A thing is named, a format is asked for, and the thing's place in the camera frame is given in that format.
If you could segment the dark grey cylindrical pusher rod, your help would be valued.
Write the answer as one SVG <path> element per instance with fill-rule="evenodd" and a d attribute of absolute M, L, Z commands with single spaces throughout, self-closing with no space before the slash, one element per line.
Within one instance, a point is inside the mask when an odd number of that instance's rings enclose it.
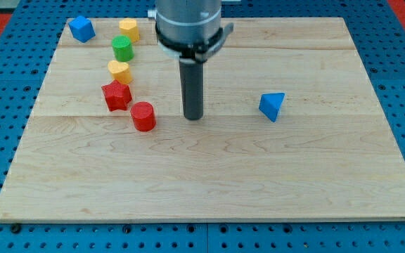
<path fill-rule="evenodd" d="M 179 61 L 184 117 L 199 120 L 203 116 L 203 64 Z"/>

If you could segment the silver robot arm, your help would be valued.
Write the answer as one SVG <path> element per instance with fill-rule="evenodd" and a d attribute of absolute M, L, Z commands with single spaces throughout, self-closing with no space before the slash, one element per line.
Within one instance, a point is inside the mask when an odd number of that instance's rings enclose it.
<path fill-rule="evenodd" d="M 203 67 L 232 33 L 221 26 L 221 0 L 156 0 L 148 11 L 160 48 L 179 61 L 184 117 L 199 120 L 204 111 Z"/>

